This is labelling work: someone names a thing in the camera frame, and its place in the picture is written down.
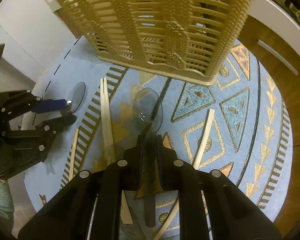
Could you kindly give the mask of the wooden chopstick short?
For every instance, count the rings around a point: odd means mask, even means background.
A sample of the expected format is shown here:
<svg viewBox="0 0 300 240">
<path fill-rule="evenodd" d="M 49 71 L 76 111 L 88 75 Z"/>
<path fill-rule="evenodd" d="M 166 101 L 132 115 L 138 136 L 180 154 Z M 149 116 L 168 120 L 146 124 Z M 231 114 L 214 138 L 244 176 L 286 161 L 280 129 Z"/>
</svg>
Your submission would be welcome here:
<svg viewBox="0 0 300 240">
<path fill-rule="evenodd" d="M 69 181 L 71 181 L 74 177 L 75 154 L 76 154 L 78 134 L 79 134 L 79 128 L 76 128 L 74 139 L 72 142 L 72 148 L 71 148 L 70 165 L 69 165 Z"/>
</svg>

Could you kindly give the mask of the clear grey spoon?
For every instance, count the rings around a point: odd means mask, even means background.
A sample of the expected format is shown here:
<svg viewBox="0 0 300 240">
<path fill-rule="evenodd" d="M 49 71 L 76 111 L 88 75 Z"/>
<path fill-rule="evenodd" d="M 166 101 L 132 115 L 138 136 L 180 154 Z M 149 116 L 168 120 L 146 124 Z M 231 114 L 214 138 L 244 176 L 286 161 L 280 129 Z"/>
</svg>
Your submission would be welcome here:
<svg viewBox="0 0 300 240">
<path fill-rule="evenodd" d="M 77 83 L 74 88 L 71 90 L 67 100 L 67 112 L 75 113 L 81 105 L 84 95 L 85 95 L 86 85 L 84 82 Z"/>
<path fill-rule="evenodd" d="M 157 132 L 162 124 L 162 105 L 151 88 L 140 90 L 133 102 L 133 118 L 140 132 L 142 153 L 143 209 L 145 224 L 155 227 L 155 160 Z"/>
</svg>

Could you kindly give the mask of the wooden chopstick pair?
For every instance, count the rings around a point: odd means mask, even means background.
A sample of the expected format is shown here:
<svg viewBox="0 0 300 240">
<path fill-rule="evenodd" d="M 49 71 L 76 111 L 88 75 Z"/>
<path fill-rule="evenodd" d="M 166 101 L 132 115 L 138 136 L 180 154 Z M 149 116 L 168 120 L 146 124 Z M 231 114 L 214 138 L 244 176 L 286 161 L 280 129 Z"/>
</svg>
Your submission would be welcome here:
<svg viewBox="0 0 300 240">
<path fill-rule="evenodd" d="M 107 78 L 103 78 L 103 97 L 106 111 L 106 132 L 107 140 L 109 143 L 109 154 L 111 157 L 111 162 L 116 162 L 115 148 L 114 148 L 114 139 L 112 134 L 111 127 L 111 117 L 110 117 L 110 104 L 109 104 L 109 95 L 108 95 L 108 83 Z M 123 224 L 133 224 L 132 215 L 130 213 L 125 192 L 122 191 L 122 200 L 121 200 L 121 219 Z"/>
<path fill-rule="evenodd" d="M 112 164 L 111 157 L 109 154 L 109 143 L 107 140 L 107 132 L 106 132 L 106 111 L 103 97 L 103 78 L 100 80 L 100 99 L 101 99 L 101 120 L 102 120 L 102 134 L 103 134 L 103 142 L 104 142 L 104 155 L 107 161 L 107 165 Z"/>
</svg>

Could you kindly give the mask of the single wooden chopstick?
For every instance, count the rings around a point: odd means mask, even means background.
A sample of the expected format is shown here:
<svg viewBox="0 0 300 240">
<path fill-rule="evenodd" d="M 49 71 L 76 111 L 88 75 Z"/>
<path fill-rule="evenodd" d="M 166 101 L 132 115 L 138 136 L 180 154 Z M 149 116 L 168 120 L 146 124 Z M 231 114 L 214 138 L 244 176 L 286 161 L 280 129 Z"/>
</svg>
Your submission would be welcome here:
<svg viewBox="0 0 300 240">
<path fill-rule="evenodd" d="M 204 150 L 206 147 L 207 139 L 209 137 L 211 126 L 212 126 L 214 113 L 215 113 L 214 109 L 210 109 L 208 112 L 208 116 L 207 116 L 207 119 L 205 122 L 205 128 L 204 128 L 203 137 L 202 137 L 202 140 L 200 143 L 200 147 L 199 147 L 197 155 L 192 163 L 193 168 L 196 170 L 198 169 L 198 167 L 200 165 L 200 161 L 202 159 L 202 156 L 203 156 L 203 153 L 204 153 Z M 174 217 L 178 211 L 179 211 L 179 198 L 177 198 L 177 200 L 175 201 L 172 211 L 169 213 L 164 224 L 161 226 L 160 230 L 157 232 L 156 236 L 154 237 L 154 240 L 160 239 L 160 237 L 163 235 L 163 233 L 167 230 L 168 226 L 171 224 L 172 220 L 174 219 Z"/>
</svg>

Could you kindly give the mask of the blue patterned table mat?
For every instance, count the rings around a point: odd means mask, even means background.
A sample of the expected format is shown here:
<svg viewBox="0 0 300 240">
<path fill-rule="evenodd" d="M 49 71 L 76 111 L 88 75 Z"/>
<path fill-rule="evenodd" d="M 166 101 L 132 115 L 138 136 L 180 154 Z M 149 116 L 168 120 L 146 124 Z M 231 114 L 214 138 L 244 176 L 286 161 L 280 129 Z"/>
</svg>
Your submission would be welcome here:
<svg viewBox="0 0 300 240">
<path fill-rule="evenodd" d="M 235 44 L 211 87 L 105 62 L 85 37 L 38 84 L 42 100 L 67 100 L 79 82 L 86 85 L 76 122 L 57 132 L 47 158 L 25 172 L 25 186 L 37 211 L 69 181 L 72 142 L 79 128 L 74 177 L 109 165 L 104 155 L 100 80 L 106 77 L 116 161 L 137 144 L 140 132 L 133 118 L 133 102 L 143 88 L 151 88 L 162 105 L 157 136 L 177 158 L 192 165 L 203 137 L 210 109 L 214 117 L 197 170 L 220 170 L 273 223 L 283 205 L 291 172 L 292 147 L 289 115 L 274 80 L 242 44 Z M 67 111 L 34 114 L 26 118 L 37 126 L 44 120 L 70 115 Z M 133 224 L 123 224 L 119 239 L 154 239 L 178 198 L 178 191 L 160 185 L 155 160 L 155 227 L 145 224 L 143 187 L 124 190 Z M 180 239 L 179 211 L 160 239 Z"/>
</svg>

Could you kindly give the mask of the beige plastic utensil basket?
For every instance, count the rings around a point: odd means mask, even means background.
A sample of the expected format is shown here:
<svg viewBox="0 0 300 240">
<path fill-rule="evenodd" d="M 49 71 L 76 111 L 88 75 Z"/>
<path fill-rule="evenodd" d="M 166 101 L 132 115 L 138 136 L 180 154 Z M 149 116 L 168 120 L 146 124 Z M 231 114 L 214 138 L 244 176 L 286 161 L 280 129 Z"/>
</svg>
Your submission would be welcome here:
<svg viewBox="0 0 300 240">
<path fill-rule="evenodd" d="M 57 0 L 98 57 L 213 85 L 253 0 Z"/>
</svg>

